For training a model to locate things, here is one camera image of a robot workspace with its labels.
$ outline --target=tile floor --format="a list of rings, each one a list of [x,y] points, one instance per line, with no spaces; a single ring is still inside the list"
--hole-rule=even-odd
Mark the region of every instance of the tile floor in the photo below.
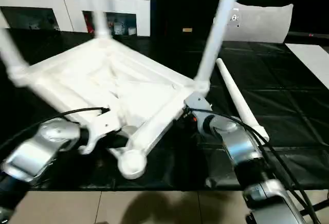
[[[10,224],[245,224],[247,213],[240,192],[30,192]],[[317,214],[329,224],[329,209]]]

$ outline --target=white cylindrical tube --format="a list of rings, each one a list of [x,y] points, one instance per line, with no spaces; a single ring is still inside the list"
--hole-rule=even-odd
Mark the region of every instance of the white cylindrical tube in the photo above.
[[[97,38],[109,38],[109,29],[106,22],[105,13],[101,10],[101,0],[92,0],[93,20],[95,25],[95,36]]]
[[[23,60],[5,29],[0,29],[0,53],[10,80],[17,86],[23,86],[24,83],[20,82],[20,79],[25,74],[29,65]]]
[[[241,120],[246,123],[247,125],[251,126],[255,129],[266,141],[269,140],[269,136],[264,129],[264,127],[258,124],[255,116],[253,115],[252,111],[250,110],[246,100],[243,98],[239,88],[237,87],[235,81],[233,80],[230,72],[227,70],[224,62],[222,59],[218,58],[216,60],[217,66],[220,69],[221,75],[225,81],[226,87],[231,95],[231,98],[235,104],[236,110],[238,111]]]
[[[222,0],[218,3],[214,24],[211,27],[209,37],[200,67],[195,77],[196,81],[209,81],[212,71],[215,67],[215,60],[221,49],[226,26],[230,20],[230,12],[233,9],[236,0]]]

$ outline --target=glass cabinet door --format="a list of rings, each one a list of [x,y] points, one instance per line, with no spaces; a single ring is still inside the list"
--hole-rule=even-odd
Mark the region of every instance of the glass cabinet door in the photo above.
[[[92,12],[82,11],[88,33],[94,32]],[[136,15],[128,13],[105,12],[107,26],[112,35],[136,35]]]
[[[0,28],[73,31],[64,0],[0,0]]]
[[[99,9],[106,14],[113,35],[150,36],[149,0],[98,0]],[[73,30],[93,32],[93,10],[90,0],[65,0]]]
[[[0,11],[10,28],[60,30],[51,8],[0,7]]]

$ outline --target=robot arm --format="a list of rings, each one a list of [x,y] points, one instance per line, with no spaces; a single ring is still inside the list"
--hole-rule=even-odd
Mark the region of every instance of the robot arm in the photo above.
[[[197,119],[205,136],[223,139],[234,166],[243,196],[251,209],[249,224],[305,223],[285,188],[269,169],[253,137],[228,118],[196,111],[211,110],[205,98],[194,92],[184,104]],[[59,151],[78,148],[83,129],[76,123],[56,118],[42,123],[34,137],[24,141],[2,164],[0,221],[6,223],[30,187],[51,164]]]
[[[72,149],[83,132],[85,130],[76,123],[61,118],[49,120],[4,160],[0,181],[0,223],[10,219],[16,206],[57,153]]]
[[[185,104],[192,110],[211,110],[206,99],[196,92]],[[269,170],[253,137],[242,126],[222,116],[201,111],[192,113],[201,134],[222,138],[246,204],[251,209],[246,217],[248,224],[305,223],[281,182]]]

